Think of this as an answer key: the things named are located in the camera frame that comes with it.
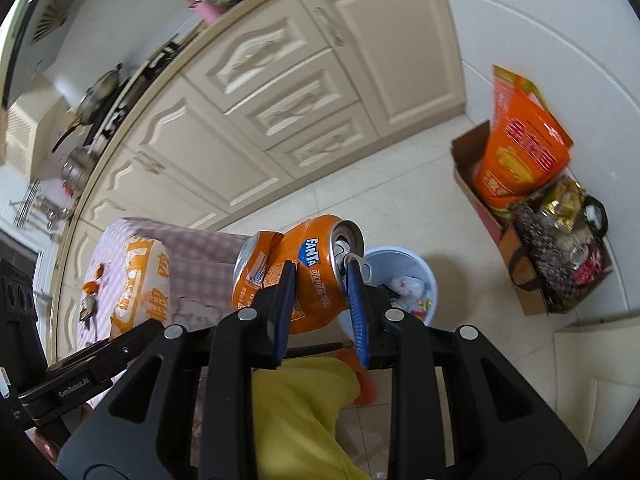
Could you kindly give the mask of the orange crushed soda can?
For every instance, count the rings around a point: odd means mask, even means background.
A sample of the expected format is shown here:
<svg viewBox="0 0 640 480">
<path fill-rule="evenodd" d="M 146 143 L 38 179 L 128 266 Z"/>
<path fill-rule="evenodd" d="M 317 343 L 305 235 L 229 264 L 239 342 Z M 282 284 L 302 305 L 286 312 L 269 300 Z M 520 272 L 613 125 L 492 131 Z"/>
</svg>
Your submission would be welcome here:
<svg viewBox="0 0 640 480">
<path fill-rule="evenodd" d="M 363 234 L 355 222 L 334 214 L 306 220 L 284 233 L 259 231 L 244 242 L 236 258 L 232 308 L 248 308 L 258 290 L 278 284 L 289 261 L 296 269 L 290 333 L 320 330 L 348 308 L 345 280 L 349 254 L 363 259 Z"/>
</svg>

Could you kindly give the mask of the black snack wrapper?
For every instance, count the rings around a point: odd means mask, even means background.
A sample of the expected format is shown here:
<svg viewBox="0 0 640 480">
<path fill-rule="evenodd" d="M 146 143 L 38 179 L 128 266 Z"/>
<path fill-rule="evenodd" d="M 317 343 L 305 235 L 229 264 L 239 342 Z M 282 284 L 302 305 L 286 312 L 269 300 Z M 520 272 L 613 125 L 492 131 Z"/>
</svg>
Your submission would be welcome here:
<svg viewBox="0 0 640 480">
<path fill-rule="evenodd" d="M 96 294 L 87 294 L 81 298 L 79 322 L 88 330 L 98 310 Z"/>
</svg>

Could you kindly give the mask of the yellow trousers leg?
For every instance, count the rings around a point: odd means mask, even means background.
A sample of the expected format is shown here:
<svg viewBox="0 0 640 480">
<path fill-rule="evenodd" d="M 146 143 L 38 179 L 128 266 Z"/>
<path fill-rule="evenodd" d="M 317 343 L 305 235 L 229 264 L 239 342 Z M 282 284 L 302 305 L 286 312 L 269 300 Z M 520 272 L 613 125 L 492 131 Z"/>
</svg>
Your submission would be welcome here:
<svg viewBox="0 0 640 480">
<path fill-rule="evenodd" d="M 367 478 L 336 440 L 341 410 L 376 400 L 375 386 L 354 350 L 256 370 L 252 393 L 259 478 Z"/>
</svg>

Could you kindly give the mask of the grey range hood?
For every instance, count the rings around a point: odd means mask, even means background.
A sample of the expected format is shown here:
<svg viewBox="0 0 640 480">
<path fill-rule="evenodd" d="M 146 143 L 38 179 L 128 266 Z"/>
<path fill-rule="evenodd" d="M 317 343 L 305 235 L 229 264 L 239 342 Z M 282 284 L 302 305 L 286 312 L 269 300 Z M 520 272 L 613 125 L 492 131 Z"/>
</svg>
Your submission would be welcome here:
<svg viewBox="0 0 640 480">
<path fill-rule="evenodd" d="M 84 0 L 23 0 L 9 32 L 2 104 L 10 107 L 58 57 Z"/>
</svg>

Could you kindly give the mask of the black gas stove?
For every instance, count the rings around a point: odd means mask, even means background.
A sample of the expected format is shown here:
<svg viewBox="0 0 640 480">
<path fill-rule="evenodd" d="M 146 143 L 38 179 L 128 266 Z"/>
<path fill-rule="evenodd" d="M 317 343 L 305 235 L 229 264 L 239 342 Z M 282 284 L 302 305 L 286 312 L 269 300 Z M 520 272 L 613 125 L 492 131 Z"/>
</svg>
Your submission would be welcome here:
<svg viewBox="0 0 640 480">
<path fill-rule="evenodd" d="M 91 124 L 85 135 L 82 146 L 90 146 L 99 136 L 111 139 L 122 125 L 143 93 L 148 90 L 152 82 L 174 60 L 182 50 L 183 44 L 178 40 L 179 35 L 171 36 L 164 44 L 156 49 L 139 67 L 139 69 L 111 96 L 102 110 L 103 114 Z"/>
</svg>

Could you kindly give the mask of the cream cabinets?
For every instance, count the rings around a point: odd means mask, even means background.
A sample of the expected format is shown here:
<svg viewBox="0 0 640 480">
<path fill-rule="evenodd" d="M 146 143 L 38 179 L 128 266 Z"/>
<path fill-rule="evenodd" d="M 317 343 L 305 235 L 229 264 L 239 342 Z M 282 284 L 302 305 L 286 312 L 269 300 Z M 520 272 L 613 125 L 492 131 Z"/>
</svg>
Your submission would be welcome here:
<svg viewBox="0 0 640 480">
<path fill-rule="evenodd" d="M 222 228 L 460 115 L 447 0 L 244 0 L 163 70 L 74 196 L 47 356 L 76 347 L 81 285 L 113 221 Z"/>
<path fill-rule="evenodd" d="M 38 76 L 6 113 L 2 162 L 32 180 L 64 122 L 67 103 L 45 76 Z"/>
</svg>

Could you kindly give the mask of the orange white plastic bag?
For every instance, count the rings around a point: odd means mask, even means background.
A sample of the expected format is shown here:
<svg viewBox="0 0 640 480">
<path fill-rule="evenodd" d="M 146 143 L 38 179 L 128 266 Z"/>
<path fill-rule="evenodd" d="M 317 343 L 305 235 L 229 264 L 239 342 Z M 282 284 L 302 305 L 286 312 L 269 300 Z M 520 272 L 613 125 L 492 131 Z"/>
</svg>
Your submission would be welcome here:
<svg viewBox="0 0 640 480">
<path fill-rule="evenodd" d="M 159 240 L 134 236 L 126 245 L 126 280 L 111 315 L 110 337 L 149 320 L 171 322 L 169 256 Z"/>
</svg>

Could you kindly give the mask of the wall utensil rack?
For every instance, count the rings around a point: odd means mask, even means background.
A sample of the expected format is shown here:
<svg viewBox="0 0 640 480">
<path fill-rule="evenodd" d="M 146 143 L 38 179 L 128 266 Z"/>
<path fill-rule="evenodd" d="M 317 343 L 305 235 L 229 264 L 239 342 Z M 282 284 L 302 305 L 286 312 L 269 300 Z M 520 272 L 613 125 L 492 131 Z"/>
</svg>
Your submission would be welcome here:
<svg viewBox="0 0 640 480">
<path fill-rule="evenodd" d="M 33 228 L 46 233 L 54 233 L 58 225 L 70 218 L 72 212 L 58 206 L 40 192 L 40 181 L 32 180 L 26 188 L 22 200 L 11 202 L 15 214 L 13 224 L 17 229 Z"/>
</svg>

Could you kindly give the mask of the pink utensil holder cup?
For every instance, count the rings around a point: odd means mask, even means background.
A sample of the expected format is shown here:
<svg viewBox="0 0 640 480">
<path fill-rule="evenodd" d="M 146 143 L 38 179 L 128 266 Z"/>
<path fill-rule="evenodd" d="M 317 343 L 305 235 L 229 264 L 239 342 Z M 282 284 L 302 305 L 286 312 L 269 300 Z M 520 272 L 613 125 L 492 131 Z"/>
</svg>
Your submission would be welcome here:
<svg viewBox="0 0 640 480">
<path fill-rule="evenodd" d="M 195 1 L 191 8 L 206 24 L 214 24 L 221 18 L 221 10 L 208 0 Z"/>
</svg>

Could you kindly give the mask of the orange peel piece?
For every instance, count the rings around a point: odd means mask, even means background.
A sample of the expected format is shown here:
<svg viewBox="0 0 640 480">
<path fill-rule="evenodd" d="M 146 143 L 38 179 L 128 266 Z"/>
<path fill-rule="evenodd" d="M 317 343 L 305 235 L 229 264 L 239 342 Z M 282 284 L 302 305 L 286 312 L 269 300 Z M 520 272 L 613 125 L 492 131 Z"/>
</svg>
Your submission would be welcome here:
<svg viewBox="0 0 640 480">
<path fill-rule="evenodd" d="M 96 281 L 90 281 L 82 285 L 82 291 L 87 295 L 96 295 L 99 291 L 99 284 Z"/>
</svg>

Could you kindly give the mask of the steel wok with lid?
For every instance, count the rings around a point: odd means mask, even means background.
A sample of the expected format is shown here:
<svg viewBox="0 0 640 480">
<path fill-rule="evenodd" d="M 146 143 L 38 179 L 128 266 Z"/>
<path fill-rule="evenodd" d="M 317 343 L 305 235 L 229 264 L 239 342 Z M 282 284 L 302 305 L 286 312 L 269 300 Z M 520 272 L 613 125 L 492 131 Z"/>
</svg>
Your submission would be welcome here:
<svg viewBox="0 0 640 480">
<path fill-rule="evenodd" d="M 96 114 L 103 103 L 117 90 L 120 81 L 122 63 L 118 63 L 114 70 L 109 70 L 90 87 L 81 99 L 70 126 L 55 142 L 51 150 L 54 153 L 61 144 L 80 126 L 88 126 L 93 123 Z"/>
</svg>

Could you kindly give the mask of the light blue trash bin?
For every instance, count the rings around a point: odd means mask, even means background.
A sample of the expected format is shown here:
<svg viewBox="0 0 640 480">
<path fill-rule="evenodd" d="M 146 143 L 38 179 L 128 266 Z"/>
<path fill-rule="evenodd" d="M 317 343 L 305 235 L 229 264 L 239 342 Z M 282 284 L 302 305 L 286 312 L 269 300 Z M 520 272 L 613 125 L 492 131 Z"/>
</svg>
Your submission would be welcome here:
<svg viewBox="0 0 640 480">
<path fill-rule="evenodd" d="M 382 288 L 393 307 L 401 308 L 424 325 L 432 324 L 438 304 L 438 286 L 432 269 L 415 252 L 397 246 L 366 250 L 367 284 Z"/>
</svg>

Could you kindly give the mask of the brown cardboard box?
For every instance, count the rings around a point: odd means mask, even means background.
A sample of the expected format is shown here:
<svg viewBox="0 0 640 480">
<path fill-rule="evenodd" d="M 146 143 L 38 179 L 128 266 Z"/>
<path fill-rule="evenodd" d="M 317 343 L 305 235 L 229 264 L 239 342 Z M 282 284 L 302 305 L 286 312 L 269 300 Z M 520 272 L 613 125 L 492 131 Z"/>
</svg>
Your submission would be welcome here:
<svg viewBox="0 0 640 480">
<path fill-rule="evenodd" d="M 580 296 L 570 307 L 542 284 L 542 277 L 525 251 L 518 232 L 506 220 L 496 217 L 472 189 L 472 180 L 484 155 L 490 137 L 490 121 L 485 120 L 451 142 L 450 153 L 454 161 L 454 180 L 470 202 L 492 241 L 498 247 L 521 309 L 525 316 L 561 314 L 583 304 L 600 284 L 613 273 L 613 263 L 608 250 L 602 247 L 603 270 L 591 282 L 579 289 Z"/>
</svg>

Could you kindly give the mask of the cream lower cabinets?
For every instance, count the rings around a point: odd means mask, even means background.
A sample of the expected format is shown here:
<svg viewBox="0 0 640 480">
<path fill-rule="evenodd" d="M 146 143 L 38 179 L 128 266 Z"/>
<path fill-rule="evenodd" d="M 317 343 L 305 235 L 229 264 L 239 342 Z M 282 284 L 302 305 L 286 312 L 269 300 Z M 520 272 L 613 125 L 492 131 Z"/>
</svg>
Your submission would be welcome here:
<svg viewBox="0 0 640 480">
<path fill-rule="evenodd" d="M 447 0 L 244 0 L 163 70 L 74 196 L 47 356 L 76 347 L 81 285 L 113 221 L 222 228 L 460 115 Z"/>
</svg>

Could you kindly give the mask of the steel stock pot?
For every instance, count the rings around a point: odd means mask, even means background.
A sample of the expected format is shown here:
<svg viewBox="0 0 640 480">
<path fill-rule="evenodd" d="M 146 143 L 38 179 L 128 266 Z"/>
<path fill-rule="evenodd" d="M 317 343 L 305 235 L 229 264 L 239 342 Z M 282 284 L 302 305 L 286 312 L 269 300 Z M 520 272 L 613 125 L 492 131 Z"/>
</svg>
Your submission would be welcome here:
<svg viewBox="0 0 640 480">
<path fill-rule="evenodd" d="M 78 146 L 70 151 L 62 167 L 61 176 L 63 183 L 71 188 L 74 193 L 81 193 L 92 174 L 98 156 L 88 146 Z"/>
</svg>

